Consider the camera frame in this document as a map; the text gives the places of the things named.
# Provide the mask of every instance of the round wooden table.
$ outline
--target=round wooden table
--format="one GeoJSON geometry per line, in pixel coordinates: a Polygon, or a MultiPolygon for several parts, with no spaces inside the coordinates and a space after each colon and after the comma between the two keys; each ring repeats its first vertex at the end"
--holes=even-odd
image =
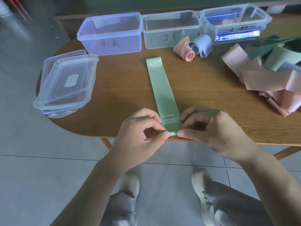
{"type": "MultiPolygon", "coordinates": [[[[262,37],[301,36],[301,17],[279,14],[263,31],[262,37]]],[[[214,45],[208,58],[196,56],[186,62],[172,48],[146,49],[141,52],[99,56],[91,101],[77,112],[50,120],[70,132],[115,138],[122,121],[140,108],[157,110],[146,66],[146,59],[161,57],[180,114],[196,104],[222,109],[258,144],[301,146],[301,113],[287,117],[278,113],[258,92],[248,91],[237,76],[223,63],[221,56],[233,44],[214,45]]],[[[74,39],[54,55],[85,49],[74,39]]],[[[156,134],[146,132],[147,137],[156,134]]],[[[169,140],[186,140],[177,136],[169,140]]]]}

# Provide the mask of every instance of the green resistance band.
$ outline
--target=green resistance band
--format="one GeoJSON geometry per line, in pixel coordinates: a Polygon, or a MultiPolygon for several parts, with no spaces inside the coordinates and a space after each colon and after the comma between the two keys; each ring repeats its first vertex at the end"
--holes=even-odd
{"type": "Polygon", "coordinates": [[[179,121],[180,113],[166,77],[161,57],[147,59],[146,63],[162,125],[172,136],[175,136],[182,127],[182,122],[179,121]]]}

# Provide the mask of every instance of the shoe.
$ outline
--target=shoe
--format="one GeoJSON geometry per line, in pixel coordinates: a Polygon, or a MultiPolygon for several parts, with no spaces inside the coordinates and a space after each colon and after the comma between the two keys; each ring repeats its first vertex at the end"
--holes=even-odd
{"type": "Polygon", "coordinates": [[[134,198],[137,198],[139,187],[139,178],[135,171],[127,171],[122,175],[119,190],[130,190],[134,198]]]}
{"type": "Polygon", "coordinates": [[[210,215],[206,207],[206,200],[205,200],[205,184],[212,182],[212,178],[210,177],[207,170],[198,167],[195,168],[192,172],[191,182],[194,191],[197,193],[201,201],[202,220],[206,226],[213,226],[210,220],[210,215]]]}

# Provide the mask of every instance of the fingernail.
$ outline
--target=fingernail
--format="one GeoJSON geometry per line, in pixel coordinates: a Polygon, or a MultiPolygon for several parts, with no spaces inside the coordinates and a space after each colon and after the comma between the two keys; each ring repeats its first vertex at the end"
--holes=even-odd
{"type": "Polygon", "coordinates": [[[178,137],[184,137],[185,134],[184,134],[183,131],[178,131],[177,136],[178,136],[178,137]]]}
{"type": "Polygon", "coordinates": [[[171,135],[170,132],[166,133],[166,134],[165,134],[166,139],[167,139],[168,137],[170,137],[170,135],[171,135]]]}

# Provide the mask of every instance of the finger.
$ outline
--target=finger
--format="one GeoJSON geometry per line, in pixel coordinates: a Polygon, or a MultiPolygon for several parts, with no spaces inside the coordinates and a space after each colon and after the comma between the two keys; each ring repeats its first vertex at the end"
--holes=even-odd
{"type": "Polygon", "coordinates": [[[209,142],[209,132],[194,129],[180,129],[177,133],[178,137],[196,140],[207,144],[209,142]]]}
{"type": "Polygon", "coordinates": [[[194,113],[190,117],[188,117],[187,120],[183,123],[183,128],[189,128],[196,122],[209,123],[212,117],[213,113],[211,111],[194,113]]]}
{"type": "Polygon", "coordinates": [[[170,132],[165,131],[161,132],[159,135],[149,141],[148,144],[150,144],[150,156],[152,156],[159,149],[159,147],[164,144],[168,137],[170,137],[170,132]]]}
{"type": "Polygon", "coordinates": [[[156,119],[154,118],[141,118],[137,119],[139,128],[143,131],[147,128],[153,128],[155,130],[158,130],[159,132],[166,131],[166,128],[164,128],[156,119]]]}
{"type": "Polygon", "coordinates": [[[146,118],[146,117],[149,117],[149,118],[154,118],[154,119],[156,119],[156,121],[161,123],[161,119],[160,119],[158,113],[155,112],[154,110],[151,110],[151,109],[148,109],[148,108],[142,108],[142,109],[138,110],[131,117],[132,118],[146,118]]]}
{"type": "Polygon", "coordinates": [[[191,114],[196,112],[206,112],[210,111],[212,108],[204,106],[204,105],[194,105],[188,109],[186,109],[182,115],[180,116],[180,121],[185,121],[191,114]]]}

